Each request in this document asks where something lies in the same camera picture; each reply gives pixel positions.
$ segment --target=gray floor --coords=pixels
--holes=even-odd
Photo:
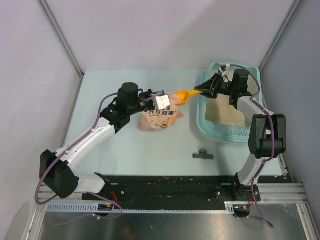
[[[274,229],[256,219],[224,214],[124,214],[115,220],[86,217],[64,226],[44,221],[42,240],[304,240],[296,205],[262,205]],[[257,215],[255,207],[251,215]],[[47,213],[54,223],[79,213]]]

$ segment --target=light blue table surface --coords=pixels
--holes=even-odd
[[[192,90],[204,70],[121,70],[87,71],[76,102],[66,143],[72,142],[95,120],[103,97],[116,93],[125,82],[138,84],[143,90],[174,93]],[[104,108],[111,102],[107,100]],[[197,97],[181,111],[183,118],[170,128],[139,131],[138,113],[119,133],[97,146],[78,166],[80,173],[104,175],[234,175],[245,164],[246,144],[215,142],[203,137],[196,125]],[[194,159],[193,154],[206,149],[214,160]],[[268,164],[262,175],[281,175],[277,159]]]

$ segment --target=pink plastic bag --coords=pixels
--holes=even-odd
[[[165,110],[143,111],[142,118],[138,125],[140,131],[166,129],[173,125],[177,119],[182,118],[184,114],[180,112],[182,106],[177,106],[180,98],[176,94],[168,94],[170,98],[170,106]]]

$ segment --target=teal plastic bin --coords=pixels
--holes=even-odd
[[[201,83],[208,81],[213,76],[213,71],[217,70],[226,64],[237,64],[248,69],[258,80],[260,88],[261,88],[261,76],[258,68],[254,66],[246,66],[239,63],[231,63],[231,62],[214,62],[210,65],[210,67],[204,72],[202,76]],[[234,71],[237,67],[231,67],[230,71]],[[255,84],[255,81],[252,80],[248,82],[248,86],[250,84]],[[257,101],[263,105],[262,92],[256,96]],[[214,140],[224,141],[224,142],[234,142],[234,143],[247,143],[249,140],[250,127],[242,127],[242,126],[233,126],[221,124],[218,122],[208,121],[206,120],[206,111],[207,111],[207,102],[208,98],[199,95],[198,97],[198,105],[197,105],[197,118],[196,124],[199,128],[200,132]]]

